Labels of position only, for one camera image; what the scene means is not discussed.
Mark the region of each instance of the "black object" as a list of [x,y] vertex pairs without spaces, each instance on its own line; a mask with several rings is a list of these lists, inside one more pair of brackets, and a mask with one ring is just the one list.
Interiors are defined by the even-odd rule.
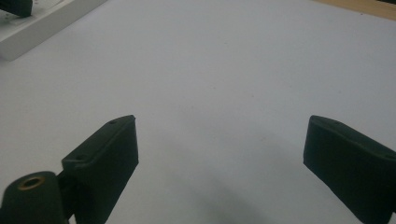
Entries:
[[312,116],[304,164],[363,223],[388,223],[396,204],[396,153],[333,119]]
[[32,0],[0,0],[0,10],[4,10],[20,17],[32,14]]
[[396,5],[396,0],[377,0],[377,1],[391,3],[391,4],[395,4]]
[[134,116],[114,119],[62,160],[56,176],[39,172],[9,185],[2,224],[106,223],[138,164]]

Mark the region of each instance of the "white table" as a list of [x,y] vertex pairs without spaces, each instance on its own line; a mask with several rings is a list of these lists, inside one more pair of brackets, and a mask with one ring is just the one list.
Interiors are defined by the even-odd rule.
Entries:
[[308,119],[396,149],[396,22],[306,0],[109,0],[0,61],[0,191],[134,114],[109,224],[359,223],[303,165]]

